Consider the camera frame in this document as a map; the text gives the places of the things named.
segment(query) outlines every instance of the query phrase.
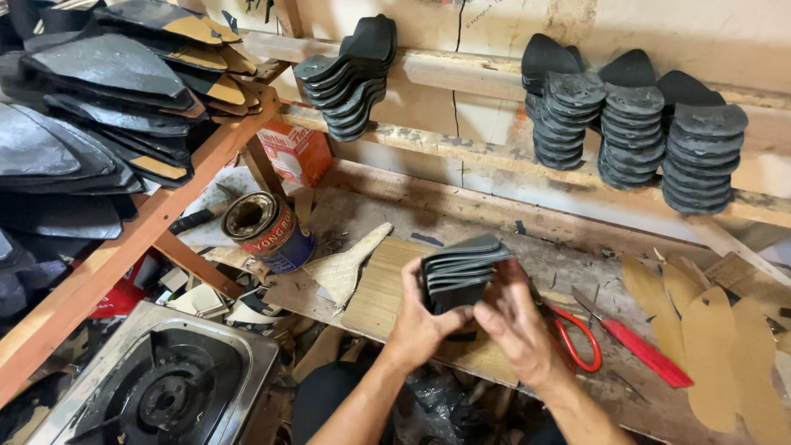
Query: woven mat piece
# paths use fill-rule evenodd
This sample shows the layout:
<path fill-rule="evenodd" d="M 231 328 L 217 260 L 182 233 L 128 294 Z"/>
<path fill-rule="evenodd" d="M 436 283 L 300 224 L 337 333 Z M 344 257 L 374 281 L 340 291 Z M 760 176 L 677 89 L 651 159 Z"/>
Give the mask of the woven mat piece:
<path fill-rule="evenodd" d="M 348 252 L 320 258 L 303 267 L 335 301 L 336 313 L 346 306 L 360 278 L 360 264 L 393 230 L 389 222 L 382 224 L 354 245 Z"/>

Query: red scissors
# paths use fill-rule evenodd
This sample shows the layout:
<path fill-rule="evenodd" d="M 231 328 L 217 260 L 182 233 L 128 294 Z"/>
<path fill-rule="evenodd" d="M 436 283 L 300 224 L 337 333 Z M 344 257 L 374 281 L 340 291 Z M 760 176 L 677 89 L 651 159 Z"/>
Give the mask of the red scissors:
<path fill-rule="evenodd" d="M 576 363 L 580 368 L 584 369 L 587 372 L 596 372 L 601 368 L 601 348 L 599 348 L 599 342 L 596 341 L 596 338 L 593 336 L 593 333 L 588 326 L 585 325 L 582 320 L 577 317 L 574 317 L 572 314 L 560 309 L 559 307 L 552 306 L 551 304 L 544 303 L 544 306 L 549 306 L 552 309 L 553 317 L 552 317 L 552 324 L 550 327 L 550 331 L 554 331 L 553 333 L 557 333 L 560 336 L 560 339 L 556 339 L 555 335 L 550 336 L 551 340 L 555 340 L 555 347 L 560 348 L 560 343 L 558 340 L 563 340 L 563 343 L 566 345 L 566 349 L 568 349 L 569 355 L 571 355 L 571 359 L 573 362 L 570 362 L 567 358 L 568 356 L 563 355 L 563 350 L 561 352 L 561 357 L 564 358 L 563 361 L 566 362 L 566 366 L 569 366 L 570 369 L 573 370 L 573 364 Z M 591 348 L 593 349 L 593 363 L 586 363 L 582 357 L 580 357 L 577 349 L 574 347 L 574 343 L 571 341 L 571 337 L 569 337 L 569 333 L 566 331 L 566 327 L 563 325 L 563 322 L 560 318 L 565 318 L 568 321 L 574 323 L 576 327 L 578 327 L 583 334 L 588 338 L 588 341 L 591 344 Z"/>

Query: person's left hand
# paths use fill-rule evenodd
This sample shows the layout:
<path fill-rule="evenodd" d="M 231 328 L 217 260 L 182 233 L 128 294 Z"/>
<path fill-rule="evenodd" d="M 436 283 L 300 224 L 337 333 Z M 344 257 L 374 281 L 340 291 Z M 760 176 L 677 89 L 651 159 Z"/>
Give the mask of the person's left hand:
<path fill-rule="evenodd" d="M 459 306 L 442 315 L 432 315 L 423 306 L 418 283 L 420 258 L 401 269 L 401 304 L 382 354 L 407 373 L 414 371 L 437 352 L 440 343 L 473 317 L 473 306 Z"/>

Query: orange box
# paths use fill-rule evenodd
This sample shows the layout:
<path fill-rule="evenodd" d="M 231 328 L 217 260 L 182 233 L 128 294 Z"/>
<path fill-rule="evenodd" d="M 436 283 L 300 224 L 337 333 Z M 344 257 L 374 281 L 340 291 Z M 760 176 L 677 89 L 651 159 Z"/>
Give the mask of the orange box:
<path fill-rule="evenodd" d="M 332 165 L 332 154 L 321 131 L 267 122 L 258 138 L 275 171 L 284 179 L 313 187 Z"/>

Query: stainless steel stove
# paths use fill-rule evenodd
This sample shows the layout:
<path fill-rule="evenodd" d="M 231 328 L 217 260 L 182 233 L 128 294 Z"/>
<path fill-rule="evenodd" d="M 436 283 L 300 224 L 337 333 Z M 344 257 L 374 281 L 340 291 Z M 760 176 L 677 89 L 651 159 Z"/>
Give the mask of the stainless steel stove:
<path fill-rule="evenodd" d="M 278 344 L 140 302 L 28 444 L 231 445 Z"/>

